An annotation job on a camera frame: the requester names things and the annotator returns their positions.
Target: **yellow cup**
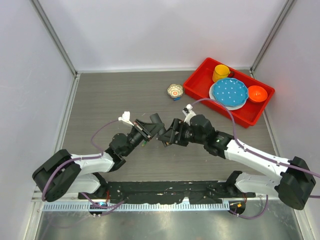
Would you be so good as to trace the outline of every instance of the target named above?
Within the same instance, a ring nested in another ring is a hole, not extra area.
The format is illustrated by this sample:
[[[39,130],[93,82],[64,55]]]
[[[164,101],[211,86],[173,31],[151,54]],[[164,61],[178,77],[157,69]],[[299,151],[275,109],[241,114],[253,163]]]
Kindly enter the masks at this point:
[[[214,68],[212,80],[214,83],[216,83],[220,79],[227,78],[230,74],[232,74],[231,77],[233,77],[235,73],[233,71],[230,71],[230,69],[226,65],[219,64]]]

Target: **orange bowl in tray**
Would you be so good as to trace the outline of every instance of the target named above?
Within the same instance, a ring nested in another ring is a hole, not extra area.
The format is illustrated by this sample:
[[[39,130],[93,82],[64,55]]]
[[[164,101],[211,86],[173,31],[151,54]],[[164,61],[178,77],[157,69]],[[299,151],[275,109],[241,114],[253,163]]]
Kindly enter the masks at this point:
[[[249,99],[253,103],[262,103],[268,98],[267,91],[261,86],[253,85],[248,87],[248,93]]]
[[[184,82],[183,87],[185,94],[195,100],[209,98],[209,89],[214,83],[212,81],[212,76],[215,67],[219,64],[222,63],[210,57],[206,58],[197,70]],[[260,86],[267,92],[267,99],[265,101],[254,103],[247,100],[243,107],[231,111],[237,124],[244,128],[254,126],[275,93],[275,89],[231,67],[229,67],[229,69],[234,72],[234,78],[243,82],[247,88],[250,86]],[[201,103],[230,119],[227,111],[217,103],[211,101],[202,101]]]

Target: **white connector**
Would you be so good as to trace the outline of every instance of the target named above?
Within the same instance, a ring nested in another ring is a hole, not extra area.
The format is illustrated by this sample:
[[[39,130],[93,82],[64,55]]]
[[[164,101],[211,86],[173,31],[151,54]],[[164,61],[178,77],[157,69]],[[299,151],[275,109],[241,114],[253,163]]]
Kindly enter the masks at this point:
[[[192,105],[188,104],[183,110],[183,114],[185,115],[184,122],[190,125],[190,119],[193,118],[196,114],[194,111],[192,111]]]
[[[124,125],[132,127],[134,124],[130,121],[130,112],[125,111],[121,117],[118,118],[119,121],[122,121]]]

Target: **white wall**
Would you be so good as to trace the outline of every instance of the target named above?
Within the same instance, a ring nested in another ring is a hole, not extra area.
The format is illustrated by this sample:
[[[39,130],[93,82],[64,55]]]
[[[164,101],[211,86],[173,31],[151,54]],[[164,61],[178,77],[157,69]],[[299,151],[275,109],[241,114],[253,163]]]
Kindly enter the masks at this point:
[[[251,67],[286,0],[40,0],[77,70]]]
[[[72,75],[28,0],[0,7],[0,239],[21,240],[32,173],[53,153]]]
[[[320,2],[297,1],[265,57],[256,77],[275,88],[267,114],[282,156],[299,156],[320,173]],[[320,180],[313,195],[320,195]],[[316,231],[320,199],[309,199]]]

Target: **white plate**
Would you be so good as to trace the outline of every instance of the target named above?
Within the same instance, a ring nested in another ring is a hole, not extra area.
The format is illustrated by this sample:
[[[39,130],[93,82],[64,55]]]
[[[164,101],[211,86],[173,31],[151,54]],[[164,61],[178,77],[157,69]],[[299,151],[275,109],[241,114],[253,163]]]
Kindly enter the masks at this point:
[[[212,100],[215,100],[215,101],[217,101],[216,99],[215,99],[215,96],[212,94],[212,88],[214,87],[214,85],[212,84],[212,86],[210,87],[210,89],[209,89],[209,97],[212,99]],[[247,101],[245,101],[245,103],[243,103],[243,104],[241,104],[241,105],[239,105],[239,106],[225,106],[228,110],[230,110],[230,111],[234,111],[234,110],[238,110],[238,109],[240,109],[240,108],[242,108],[245,104],[246,104],[246,102]]]

